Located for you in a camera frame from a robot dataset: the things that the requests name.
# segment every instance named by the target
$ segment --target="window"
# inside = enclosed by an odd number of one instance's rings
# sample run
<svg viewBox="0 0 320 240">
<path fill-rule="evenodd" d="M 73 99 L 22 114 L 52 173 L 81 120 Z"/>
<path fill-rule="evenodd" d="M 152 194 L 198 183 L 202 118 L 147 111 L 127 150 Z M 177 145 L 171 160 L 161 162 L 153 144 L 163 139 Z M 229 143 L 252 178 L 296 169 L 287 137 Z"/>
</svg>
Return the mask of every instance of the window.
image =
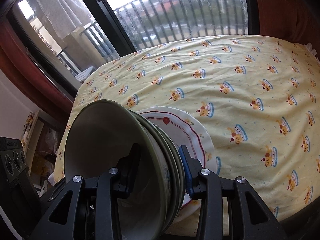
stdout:
<svg viewBox="0 0 320 240">
<path fill-rule="evenodd" d="M 135 49 L 248 33 L 245 0 L 107 0 Z"/>
<path fill-rule="evenodd" d="M 76 89 L 101 65 L 119 58 L 82 0 L 20 0 L 17 5 L 13 10 L 25 32 Z"/>
<path fill-rule="evenodd" d="M 247 34 L 251 7 L 246 0 L 17 0 L 10 17 L 50 78 L 75 96 L 96 69 L 136 50 Z"/>
</svg>

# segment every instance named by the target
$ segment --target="orange fabric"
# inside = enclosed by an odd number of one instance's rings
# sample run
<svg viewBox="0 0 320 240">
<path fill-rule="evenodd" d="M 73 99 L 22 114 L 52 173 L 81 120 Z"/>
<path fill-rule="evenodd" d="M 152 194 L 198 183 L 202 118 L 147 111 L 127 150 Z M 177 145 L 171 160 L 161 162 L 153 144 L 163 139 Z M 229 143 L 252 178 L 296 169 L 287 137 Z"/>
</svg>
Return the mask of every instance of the orange fabric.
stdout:
<svg viewBox="0 0 320 240">
<path fill-rule="evenodd" d="M 9 22 L 0 24 L 0 69 L 8 79 L 43 111 L 66 123 L 72 102 L 57 90 L 26 55 Z"/>
<path fill-rule="evenodd" d="M 303 0 L 257 0 L 260 35 L 307 44 L 320 55 L 320 26 Z"/>
</svg>

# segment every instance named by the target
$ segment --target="curtain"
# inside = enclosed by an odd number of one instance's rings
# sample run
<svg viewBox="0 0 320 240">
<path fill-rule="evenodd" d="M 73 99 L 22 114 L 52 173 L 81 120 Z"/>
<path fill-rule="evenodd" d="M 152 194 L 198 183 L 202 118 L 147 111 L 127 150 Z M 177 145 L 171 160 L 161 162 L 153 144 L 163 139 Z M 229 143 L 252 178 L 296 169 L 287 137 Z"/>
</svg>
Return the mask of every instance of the curtain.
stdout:
<svg viewBox="0 0 320 240">
<path fill-rule="evenodd" d="M 320 27 L 303 0 L 257 0 L 260 35 L 307 44 L 320 54 Z"/>
<path fill-rule="evenodd" d="M 73 103 L 57 90 L 26 55 L 9 22 L 0 23 L 0 69 L 39 108 L 66 124 Z"/>
<path fill-rule="evenodd" d="M 91 13 L 79 0 L 36 1 L 61 39 L 91 21 Z"/>
</svg>

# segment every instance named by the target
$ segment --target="wall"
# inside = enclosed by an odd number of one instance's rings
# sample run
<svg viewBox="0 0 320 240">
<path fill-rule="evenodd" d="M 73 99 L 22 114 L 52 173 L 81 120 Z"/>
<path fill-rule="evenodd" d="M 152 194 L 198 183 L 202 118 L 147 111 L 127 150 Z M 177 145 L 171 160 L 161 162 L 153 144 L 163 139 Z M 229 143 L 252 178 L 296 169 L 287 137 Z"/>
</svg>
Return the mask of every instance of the wall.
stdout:
<svg viewBox="0 0 320 240">
<path fill-rule="evenodd" d="M 39 109 L 0 70 L 0 136 L 20 139 L 30 112 Z"/>
</svg>

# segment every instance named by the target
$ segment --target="stack of plates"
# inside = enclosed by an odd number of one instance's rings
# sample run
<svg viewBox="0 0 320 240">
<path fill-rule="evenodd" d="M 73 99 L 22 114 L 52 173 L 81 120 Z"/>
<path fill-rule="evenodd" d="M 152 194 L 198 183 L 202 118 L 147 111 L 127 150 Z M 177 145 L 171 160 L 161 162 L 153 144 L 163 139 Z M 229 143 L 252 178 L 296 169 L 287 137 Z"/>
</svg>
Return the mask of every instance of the stack of plates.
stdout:
<svg viewBox="0 0 320 240">
<path fill-rule="evenodd" d="M 166 219 L 162 232 L 165 232 L 177 216 L 185 195 L 185 175 L 179 153 L 171 139 L 156 125 L 149 122 L 142 115 L 132 112 L 132 115 L 139 121 L 155 139 L 168 164 L 171 178 L 171 199 L 167 209 Z"/>
<path fill-rule="evenodd" d="M 141 146 L 141 159 L 133 192 L 118 200 L 121 232 L 129 240 L 156 239 L 201 204 L 189 205 L 179 147 L 186 145 L 191 157 L 216 173 L 220 159 L 212 156 L 204 126 L 187 112 L 151 107 L 135 113 L 114 101 L 98 100 L 81 110 L 68 133 L 66 181 L 75 175 L 100 176 L 127 156 L 133 143 Z"/>
</svg>

